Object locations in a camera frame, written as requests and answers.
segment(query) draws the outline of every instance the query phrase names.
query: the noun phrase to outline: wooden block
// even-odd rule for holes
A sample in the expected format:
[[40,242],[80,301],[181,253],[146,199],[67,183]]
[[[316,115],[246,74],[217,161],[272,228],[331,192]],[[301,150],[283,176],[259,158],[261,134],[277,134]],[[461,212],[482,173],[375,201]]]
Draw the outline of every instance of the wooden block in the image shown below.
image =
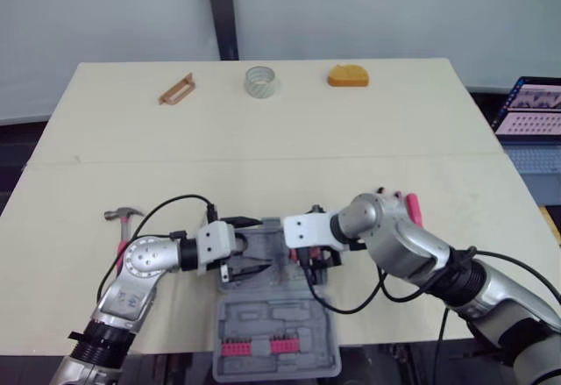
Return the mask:
[[162,94],[158,102],[160,104],[177,104],[194,89],[195,82],[193,81],[193,73],[189,72],[185,78]]

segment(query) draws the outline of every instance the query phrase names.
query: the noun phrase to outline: black cable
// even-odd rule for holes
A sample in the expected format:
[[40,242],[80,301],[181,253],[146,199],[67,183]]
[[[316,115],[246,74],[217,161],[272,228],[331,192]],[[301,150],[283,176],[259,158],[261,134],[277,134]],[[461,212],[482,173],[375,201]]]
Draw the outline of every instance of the black cable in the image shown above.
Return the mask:
[[450,309],[445,308],[444,314],[442,315],[442,322],[440,323],[440,332],[438,333],[437,346],[435,348],[435,357],[432,361],[432,385],[437,385],[437,365],[438,365],[438,354],[440,353],[440,346],[444,338],[444,328],[446,327],[446,320],[448,319],[448,314]]
[[[475,255],[476,252],[477,252],[477,249],[475,247],[473,247],[473,246],[469,247],[467,249],[467,251],[465,251],[465,254],[462,255],[461,258],[458,259],[457,265],[461,265],[462,263],[466,262],[467,260],[470,260],[471,258],[473,258],[473,256]],[[444,267],[444,268],[440,269],[436,274],[434,274],[432,277],[430,277],[430,279],[427,282],[425,282],[421,287],[419,287],[419,289],[417,291],[415,291],[414,293],[411,293],[410,295],[404,296],[404,297],[392,296],[389,293],[389,291],[387,291],[386,285],[382,281],[382,275],[385,274],[385,273],[380,268],[378,268],[378,276],[379,276],[380,281],[382,283],[381,284],[381,289],[382,289],[382,292],[384,293],[384,296],[387,297],[392,302],[405,303],[405,302],[410,302],[413,299],[416,299],[417,297],[419,297],[420,295],[426,293],[432,286],[434,286],[438,281],[440,281],[445,275],[450,273],[450,270],[451,270],[452,267],[447,266],[447,267]]]
[[551,282],[545,278],[543,275],[541,275],[540,273],[538,273],[534,268],[532,268],[530,265],[525,264],[524,262],[517,260],[515,258],[512,258],[510,256],[507,255],[503,255],[502,253],[495,253],[495,252],[487,252],[487,251],[477,251],[476,252],[477,255],[481,255],[481,256],[490,256],[493,258],[498,258],[500,260],[506,260],[508,262],[511,262],[515,265],[517,265],[518,267],[524,268],[526,271],[528,271],[529,273],[531,273],[532,275],[534,275],[540,282],[542,282],[542,284],[548,288],[548,290],[551,292],[552,295],[554,295],[555,299],[557,300],[557,302],[559,304],[561,304],[561,293],[559,293],[559,291],[555,288],[555,286],[553,284],[551,284]]
[[357,313],[363,310],[378,294],[378,292],[380,291],[380,287],[382,286],[383,281],[386,279],[386,275],[387,275],[387,274],[382,275],[382,279],[378,282],[378,284],[376,284],[376,287],[374,288],[373,292],[370,294],[369,297],[366,298],[366,300],[363,303],[361,303],[359,306],[357,306],[354,309],[344,310],[331,306],[329,303],[325,302],[320,296],[318,296],[316,291],[314,290],[314,285],[312,284],[310,270],[305,267],[303,267],[302,269],[304,271],[304,276],[306,277],[306,283],[308,284],[309,291],[311,292],[314,299],[316,299],[325,309],[332,310],[336,313],[340,313],[341,315],[352,315],[353,313]]
[[160,205],[156,206],[156,208],[154,208],[152,211],[150,211],[148,214],[146,214],[146,217],[144,217],[142,219],[142,221],[140,222],[140,224],[137,227],[137,230],[134,231],[134,233],[131,236],[131,240],[134,240],[137,238],[138,234],[140,233],[140,231],[142,230],[142,228],[144,227],[144,225],[148,222],[148,220],[159,210],[161,210],[163,207],[165,207],[166,205],[170,204],[170,203],[174,203],[175,201],[179,201],[181,199],[189,199],[189,198],[194,198],[194,199],[199,199],[201,201],[203,201],[204,203],[207,204],[207,207],[212,207],[214,209],[214,204],[209,201],[207,198],[205,198],[204,196],[201,195],[197,195],[197,194],[188,194],[188,195],[179,195],[179,196],[175,196],[173,198],[168,199],[167,201],[164,201],[163,203],[161,203]]
[[148,222],[148,220],[159,210],[161,210],[163,207],[165,207],[166,205],[170,204],[170,203],[174,203],[175,201],[180,201],[181,199],[198,199],[200,201],[203,201],[204,203],[207,204],[207,220],[209,221],[209,223],[211,221],[215,221],[217,219],[217,214],[216,214],[216,209],[214,204],[209,201],[209,199],[205,198],[204,196],[201,195],[197,195],[197,194],[187,194],[187,195],[179,195],[179,196],[175,196],[173,198],[170,198],[166,201],[164,201],[163,203],[157,205],[153,210],[151,210],[148,214],[146,214],[146,216],[142,219],[142,221],[140,222],[140,224],[138,225],[138,227],[136,228],[136,230],[134,231],[134,233],[131,236],[131,239],[126,243],[125,246],[123,246],[123,249],[121,249],[121,252],[119,252],[117,254],[117,257],[113,260],[113,263],[111,264],[111,266],[109,267],[109,269],[107,270],[107,272],[105,273],[105,275],[103,276],[101,282],[99,283],[99,286],[97,287],[97,293],[96,293],[96,302],[99,302],[102,298],[102,293],[103,293],[103,286],[105,285],[105,283],[107,282],[107,279],[109,278],[109,276],[111,275],[111,272],[113,271],[113,269],[115,268],[115,266],[117,265],[117,262],[119,261],[119,259],[124,255],[124,252],[127,250],[127,248],[129,247],[129,245],[136,239],[138,239],[138,235],[140,234],[140,231],[142,230],[142,228],[145,226],[145,224]]

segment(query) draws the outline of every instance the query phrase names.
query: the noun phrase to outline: pink handle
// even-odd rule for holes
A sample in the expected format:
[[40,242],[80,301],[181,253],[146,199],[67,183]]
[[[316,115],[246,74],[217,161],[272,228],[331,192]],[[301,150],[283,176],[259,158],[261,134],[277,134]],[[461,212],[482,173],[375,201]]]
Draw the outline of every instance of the pink handle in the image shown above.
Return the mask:
[[419,198],[417,194],[409,194],[405,197],[405,204],[407,205],[407,212],[411,221],[423,227],[423,214],[421,213],[421,205],[419,205]]
[[[119,242],[119,247],[117,248],[117,255],[119,255],[121,252],[123,252],[124,247],[126,246],[126,244],[129,243],[126,240],[121,240]],[[123,256],[121,255],[121,258],[119,258],[119,260],[117,261],[117,272],[120,273],[121,272],[121,268],[123,267]]]

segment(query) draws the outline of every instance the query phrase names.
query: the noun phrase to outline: cable connector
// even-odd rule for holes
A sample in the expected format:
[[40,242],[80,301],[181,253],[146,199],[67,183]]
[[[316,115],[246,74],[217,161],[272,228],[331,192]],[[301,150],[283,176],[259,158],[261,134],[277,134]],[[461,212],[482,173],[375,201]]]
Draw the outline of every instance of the cable connector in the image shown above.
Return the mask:
[[187,238],[187,232],[185,232],[184,230],[178,230],[177,232],[171,232],[171,233],[169,233],[169,238],[171,240],[186,239]]
[[304,269],[311,267],[311,251],[309,247],[299,247],[296,249],[298,263]]
[[207,222],[210,224],[213,221],[218,220],[218,211],[217,207],[213,203],[207,204]]

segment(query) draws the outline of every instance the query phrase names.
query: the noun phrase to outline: white table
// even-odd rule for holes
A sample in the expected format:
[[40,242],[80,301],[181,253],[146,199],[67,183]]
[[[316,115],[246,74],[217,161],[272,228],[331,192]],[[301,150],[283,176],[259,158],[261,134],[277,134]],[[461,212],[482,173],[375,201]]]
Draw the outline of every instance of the white table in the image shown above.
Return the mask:
[[[312,203],[336,209],[379,185],[412,190],[426,228],[439,237],[508,253],[561,283],[555,239],[447,61],[361,61],[372,84],[347,93],[323,85],[334,62],[265,63],[282,81],[266,101],[239,85],[254,62],[80,66],[0,217],[0,268],[10,279],[0,284],[0,353],[68,353],[66,336],[88,322],[116,251],[118,223],[103,220],[103,211],[149,210],[188,192],[208,196],[222,216],[282,217]],[[159,107],[158,94],[188,71],[197,90],[175,107]],[[408,100],[390,100],[397,93]],[[419,123],[436,117],[437,126]],[[149,126],[155,133],[148,138],[141,132]],[[193,232],[202,211],[177,203],[146,231]],[[492,263],[553,302],[519,268]],[[375,282],[371,260],[349,254],[330,271],[327,292],[349,308]],[[412,289],[397,280],[388,287],[396,295]],[[212,273],[167,275],[132,351],[210,350],[218,297]],[[435,339],[442,309],[430,296],[402,305],[380,296],[357,315],[337,316],[339,342]],[[446,338],[469,336],[451,316]]]

